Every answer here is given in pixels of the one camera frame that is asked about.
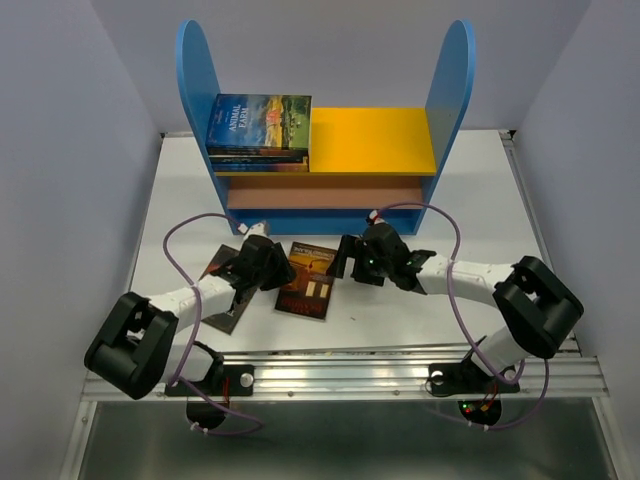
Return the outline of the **Edward Tulane orange book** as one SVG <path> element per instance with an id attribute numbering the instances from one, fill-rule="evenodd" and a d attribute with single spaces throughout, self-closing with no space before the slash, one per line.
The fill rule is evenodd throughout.
<path id="1" fill-rule="evenodd" d="M 280 288 L 275 310 L 325 321 L 334 284 L 327 271 L 336 254 L 334 249 L 293 242 L 288 259 L 296 277 Z"/>

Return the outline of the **Three Days to See book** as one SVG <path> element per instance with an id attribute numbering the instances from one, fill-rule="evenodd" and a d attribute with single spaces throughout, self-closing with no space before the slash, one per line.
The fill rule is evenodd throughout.
<path id="1" fill-rule="evenodd" d="M 231 293 L 229 283 L 217 273 L 238 254 L 238 250 L 221 245 L 199 280 L 203 293 L 202 322 L 227 335 L 233 333 L 256 292 L 256 288 L 252 288 L 237 298 Z"/>

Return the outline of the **Jane Eyre book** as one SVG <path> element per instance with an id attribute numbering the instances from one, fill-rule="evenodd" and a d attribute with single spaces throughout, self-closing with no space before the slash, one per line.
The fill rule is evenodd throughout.
<path id="1" fill-rule="evenodd" d="M 221 163 L 211 164 L 215 172 L 232 172 L 232 173 L 299 173 L 308 172 L 309 165 L 305 162 L 301 163 Z"/>

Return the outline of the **Tale of Two Cities book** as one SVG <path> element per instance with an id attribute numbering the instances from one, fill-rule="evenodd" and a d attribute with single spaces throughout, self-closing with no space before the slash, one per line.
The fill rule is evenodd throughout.
<path id="1" fill-rule="evenodd" d="M 245 146 L 208 146 L 210 156 L 262 156 L 262 157 L 305 157 L 309 155 L 307 149 L 284 149 L 279 147 L 245 147 Z"/>

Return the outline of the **Animal Farm book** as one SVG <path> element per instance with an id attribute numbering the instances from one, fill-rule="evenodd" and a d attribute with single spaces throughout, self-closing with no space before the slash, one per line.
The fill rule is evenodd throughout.
<path id="1" fill-rule="evenodd" d="M 302 149 L 310 145 L 312 97 L 284 94 L 218 94 L 207 147 Z"/>

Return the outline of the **Little Women floral book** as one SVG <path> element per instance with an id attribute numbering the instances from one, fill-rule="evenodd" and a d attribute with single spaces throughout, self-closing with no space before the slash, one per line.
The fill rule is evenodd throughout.
<path id="1" fill-rule="evenodd" d="M 309 160 L 308 155 L 298 156 L 262 156 L 262 155 L 210 155 L 209 160 L 216 165 L 222 164 L 298 164 Z"/>

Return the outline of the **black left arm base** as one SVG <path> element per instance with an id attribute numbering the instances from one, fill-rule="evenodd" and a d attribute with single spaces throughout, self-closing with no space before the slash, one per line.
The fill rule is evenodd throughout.
<path id="1" fill-rule="evenodd" d="M 164 395 L 186 398 L 186 419 L 193 431 L 204 435 L 234 436 L 259 430 L 263 424 L 256 417 L 241 413 L 232 406 L 236 397 L 251 397 L 254 391 L 255 367 L 251 364 L 213 366 L 201 381 L 179 380 L 166 386 Z M 221 430 L 230 418 L 242 420 L 241 430 Z"/>

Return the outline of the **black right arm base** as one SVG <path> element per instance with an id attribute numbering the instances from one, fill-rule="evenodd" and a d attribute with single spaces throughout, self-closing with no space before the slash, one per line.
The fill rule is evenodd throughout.
<path id="1" fill-rule="evenodd" d="M 436 398 L 460 396 L 458 409 L 463 419 L 483 427 L 494 427 L 500 420 L 500 394 L 520 392 L 518 383 L 497 380 L 470 360 L 431 364 L 428 371 L 426 390 Z"/>

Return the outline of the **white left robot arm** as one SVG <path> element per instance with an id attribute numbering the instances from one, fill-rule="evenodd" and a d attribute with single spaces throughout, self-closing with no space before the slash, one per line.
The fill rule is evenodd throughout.
<path id="1" fill-rule="evenodd" d="M 223 371 L 209 352 L 184 362 L 186 345 L 175 335 L 210 316 L 226 314 L 257 290 L 278 289 L 295 278 L 279 242 L 252 234 L 239 253 L 194 285 L 143 297 L 127 292 L 114 304 L 90 343 L 84 366 L 134 400 L 159 383 L 174 382 L 176 371 L 187 371 L 199 393 L 215 392 Z"/>

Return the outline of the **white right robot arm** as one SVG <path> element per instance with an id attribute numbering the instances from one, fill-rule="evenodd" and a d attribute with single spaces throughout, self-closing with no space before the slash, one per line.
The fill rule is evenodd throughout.
<path id="1" fill-rule="evenodd" d="M 519 362 L 529 356 L 549 360 L 584 314 L 581 301 L 539 258 L 524 256 L 513 264 L 456 261 L 430 250 L 412 250 L 385 222 L 359 236 L 342 237 L 328 275 L 341 278 L 348 259 L 352 278 L 381 286 L 391 281 L 401 290 L 446 295 L 496 308 L 504 327 L 478 341 L 459 363 L 433 366 L 435 396 L 479 393 L 493 381 L 517 390 Z"/>

